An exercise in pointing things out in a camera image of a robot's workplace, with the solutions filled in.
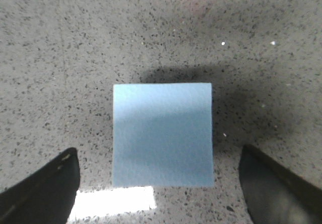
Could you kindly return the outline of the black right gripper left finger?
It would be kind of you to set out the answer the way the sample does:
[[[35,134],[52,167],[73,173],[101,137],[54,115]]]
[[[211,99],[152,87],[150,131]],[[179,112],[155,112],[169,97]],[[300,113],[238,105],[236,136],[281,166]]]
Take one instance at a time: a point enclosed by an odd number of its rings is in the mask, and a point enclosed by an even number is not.
[[[80,178],[77,150],[70,147],[1,193],[1,223],[67,223]]]

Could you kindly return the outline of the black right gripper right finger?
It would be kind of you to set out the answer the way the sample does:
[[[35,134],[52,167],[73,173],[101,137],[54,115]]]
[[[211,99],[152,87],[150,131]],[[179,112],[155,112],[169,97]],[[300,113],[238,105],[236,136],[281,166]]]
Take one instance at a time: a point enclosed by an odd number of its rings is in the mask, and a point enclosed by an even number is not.
[[[321,189],[244,145],[239,181],[253,223],[321,223]]]

